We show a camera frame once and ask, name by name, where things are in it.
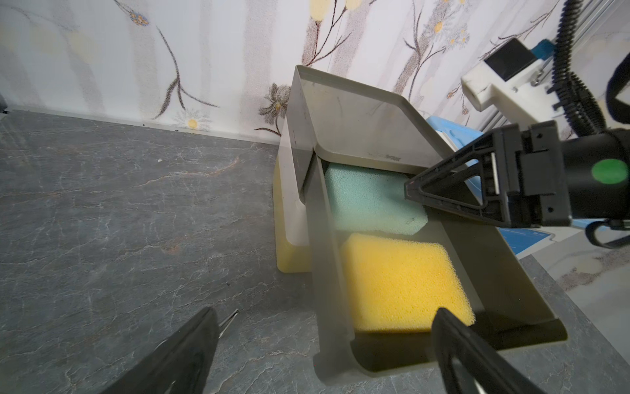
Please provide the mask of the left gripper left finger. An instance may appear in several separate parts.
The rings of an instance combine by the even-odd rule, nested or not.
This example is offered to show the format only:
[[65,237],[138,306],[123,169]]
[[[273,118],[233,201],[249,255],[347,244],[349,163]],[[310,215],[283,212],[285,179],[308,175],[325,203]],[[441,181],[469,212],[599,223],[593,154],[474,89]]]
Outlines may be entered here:
[[218,340],[217,313],[205,307],[104,391],[202,393]]

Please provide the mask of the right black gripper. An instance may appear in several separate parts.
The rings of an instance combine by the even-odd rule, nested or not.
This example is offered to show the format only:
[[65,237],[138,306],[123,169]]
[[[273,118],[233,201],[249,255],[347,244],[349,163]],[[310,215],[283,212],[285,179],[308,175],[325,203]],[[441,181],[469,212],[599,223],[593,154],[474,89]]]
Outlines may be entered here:
[[[451,155],[441,136],[428,142],[441,161],[405,182],[409,201],[507,228],[629,218],[627,130],[563,141],[554,121],[526,131],[506,126]],[[480,199],[465,196],[474,177]]]

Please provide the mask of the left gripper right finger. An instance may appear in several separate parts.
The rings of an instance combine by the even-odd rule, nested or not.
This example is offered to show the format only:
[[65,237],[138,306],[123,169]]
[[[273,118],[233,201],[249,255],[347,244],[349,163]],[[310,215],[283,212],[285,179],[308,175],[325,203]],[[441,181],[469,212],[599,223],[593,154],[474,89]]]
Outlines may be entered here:
[[446,308],[431,325],[432,345],[448,393],[541,393]]

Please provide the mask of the yellow sponge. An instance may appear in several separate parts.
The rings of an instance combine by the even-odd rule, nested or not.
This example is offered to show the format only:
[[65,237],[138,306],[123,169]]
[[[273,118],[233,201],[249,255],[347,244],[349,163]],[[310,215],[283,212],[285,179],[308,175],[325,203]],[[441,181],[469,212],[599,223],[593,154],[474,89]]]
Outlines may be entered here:
[[359,333],[421,333],[446,308],[465,325],[472,305],[437,243],[353,233],[341,247],[349,309]]

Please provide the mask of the olive top drawer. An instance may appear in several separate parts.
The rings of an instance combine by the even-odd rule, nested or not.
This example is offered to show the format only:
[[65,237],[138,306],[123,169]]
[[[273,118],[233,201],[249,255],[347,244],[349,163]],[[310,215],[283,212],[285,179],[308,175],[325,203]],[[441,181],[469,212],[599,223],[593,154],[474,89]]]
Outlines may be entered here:
[[319,158],[304,186],[318,320],[314,370],[326,385],[436,363],[431,323],[446,308],[500,353],[565,341],[567,330],[500,233],[428,210],[412,235],[342,231]]

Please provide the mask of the green sponge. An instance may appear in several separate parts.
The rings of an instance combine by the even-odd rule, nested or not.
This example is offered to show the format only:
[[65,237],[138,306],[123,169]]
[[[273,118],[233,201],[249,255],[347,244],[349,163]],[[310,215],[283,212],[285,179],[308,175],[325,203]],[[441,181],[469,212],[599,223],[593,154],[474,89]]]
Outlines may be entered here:
[[336,229],[413,236],[428,223],[422,205],[405,198],[408,177],[330,164],[325,182]]

